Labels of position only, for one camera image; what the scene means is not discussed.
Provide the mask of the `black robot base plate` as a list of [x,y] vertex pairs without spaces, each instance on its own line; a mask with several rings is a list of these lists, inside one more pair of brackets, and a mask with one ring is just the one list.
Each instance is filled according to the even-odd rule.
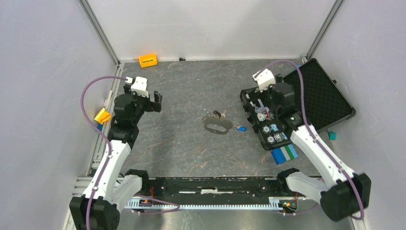
[[140,194],[178,205],[265,205],[270,197],[294,200],[276,177],[155,177]]

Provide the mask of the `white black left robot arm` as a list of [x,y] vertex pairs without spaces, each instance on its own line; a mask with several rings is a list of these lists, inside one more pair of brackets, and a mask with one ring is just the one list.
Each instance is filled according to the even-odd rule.
[[124,161],[137,139],[138,122],[145,112],[161,112],[162,95],[125,84],[124,93],[114,99],[114,116],[107,134],[105,153],[88,187],[72,197],[69,209],[78,230],[115,230],[120,215],[133,195],[145,195],[150,181],[145,170],[128,170],[116,184]]

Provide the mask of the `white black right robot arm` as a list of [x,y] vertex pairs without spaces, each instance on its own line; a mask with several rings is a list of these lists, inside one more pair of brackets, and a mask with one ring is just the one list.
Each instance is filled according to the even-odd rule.
[[356,173],[319,137],[306,118],[305,109],[297,109],[292,85],[277,80],[269,91],[279,130],[302,150],[322,177],[318,180],[297,169],[289,169],[280,174],[282,179],[276,183],[277,191],[283,196],[292,192],[303,194],[317,202],[335,222],[346,217],[364,219],[372,186],[369,176]]

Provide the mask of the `blue key tag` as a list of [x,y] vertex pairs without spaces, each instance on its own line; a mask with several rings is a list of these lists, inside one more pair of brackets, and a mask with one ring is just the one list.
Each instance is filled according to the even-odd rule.
[[236,129],[241,132],[246,132],[247,128],[244,126],[236,126]]

